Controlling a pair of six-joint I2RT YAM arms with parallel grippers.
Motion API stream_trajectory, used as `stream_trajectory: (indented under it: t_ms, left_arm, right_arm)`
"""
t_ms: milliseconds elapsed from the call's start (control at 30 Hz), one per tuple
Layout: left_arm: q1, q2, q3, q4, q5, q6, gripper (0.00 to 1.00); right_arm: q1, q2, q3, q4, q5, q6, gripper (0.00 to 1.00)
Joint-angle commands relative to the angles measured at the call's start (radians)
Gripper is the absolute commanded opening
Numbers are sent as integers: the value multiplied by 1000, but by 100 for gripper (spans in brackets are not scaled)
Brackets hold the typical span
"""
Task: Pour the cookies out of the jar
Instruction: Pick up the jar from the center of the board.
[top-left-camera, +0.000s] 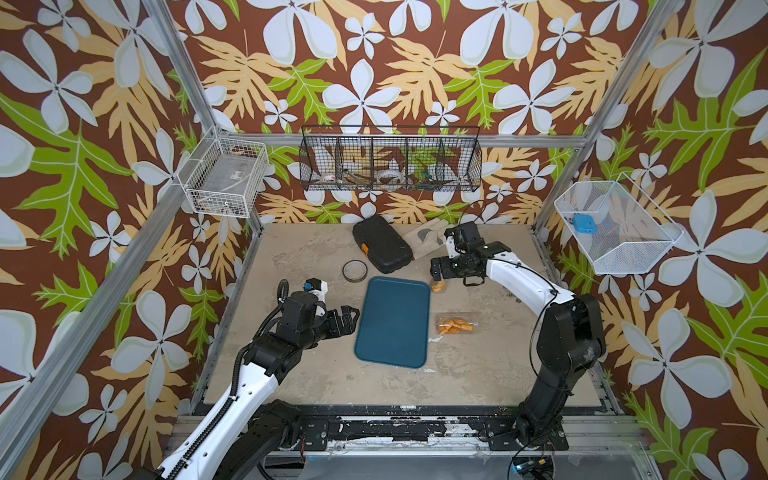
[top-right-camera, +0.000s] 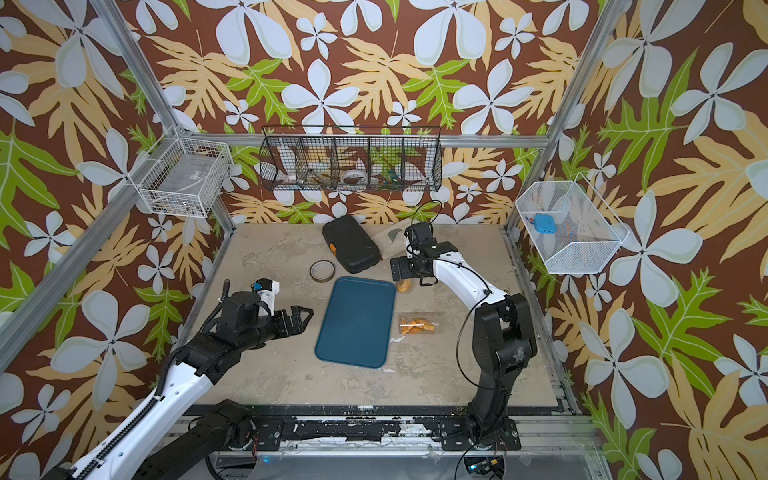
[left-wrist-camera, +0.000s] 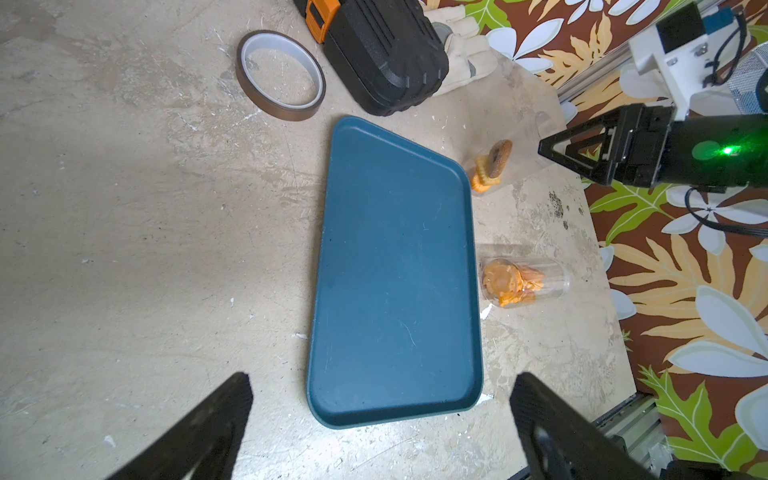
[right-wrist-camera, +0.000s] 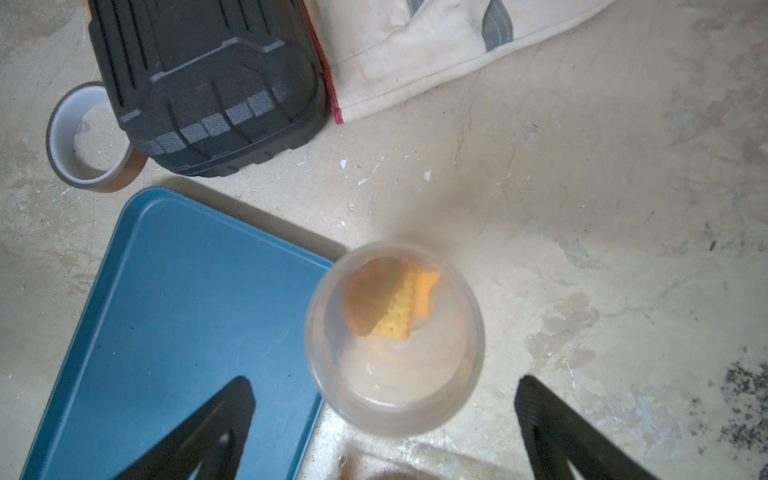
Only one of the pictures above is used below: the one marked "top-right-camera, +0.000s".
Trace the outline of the clear plastic cookie jar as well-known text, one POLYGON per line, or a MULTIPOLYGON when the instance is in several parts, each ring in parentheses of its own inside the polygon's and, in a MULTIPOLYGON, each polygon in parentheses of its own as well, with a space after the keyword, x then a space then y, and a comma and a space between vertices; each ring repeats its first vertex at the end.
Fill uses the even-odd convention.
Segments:
POLYGON ((401 279, 395 282, 396 290, 400 294, 406 294, 413 290, 412 279, 401 279))

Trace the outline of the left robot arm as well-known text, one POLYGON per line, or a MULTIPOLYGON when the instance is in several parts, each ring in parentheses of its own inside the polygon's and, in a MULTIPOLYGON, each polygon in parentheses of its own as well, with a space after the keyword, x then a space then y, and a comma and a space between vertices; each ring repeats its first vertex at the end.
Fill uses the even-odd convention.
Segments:
POLYGON ((70 467, 52 468, 46 478, 178 479, 210 454, 248 444, 252 414, 232 400, 168 445, 159 443, 244 352, 306 330, 313 310, 275 309, 277 287, 262 281, 252 291, 223 292, 195 336, 167 357, 155 389, 137 409, 91 452, 70 467))

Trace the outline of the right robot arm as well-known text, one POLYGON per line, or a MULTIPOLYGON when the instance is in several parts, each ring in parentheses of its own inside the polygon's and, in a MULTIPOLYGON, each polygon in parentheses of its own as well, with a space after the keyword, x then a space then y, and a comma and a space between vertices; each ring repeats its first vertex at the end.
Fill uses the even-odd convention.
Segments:
POLYGON ((406 254, 390 260, 395 281, 426 278, 447 286, 468 308, 461 330, 472 325, 472 353, 480 369, 471 380, 475 395, 464 414, 464 430, 444 430, 443 448, 459 449, 452 441, 464 437, 476 448, 501 444, 520 448, 508 403, 520 374, 537 355, 531 309, 522 294, 508 294, 486 280, 450 242, 438 241, 428 222, 410 225, 404 233, 406 254))

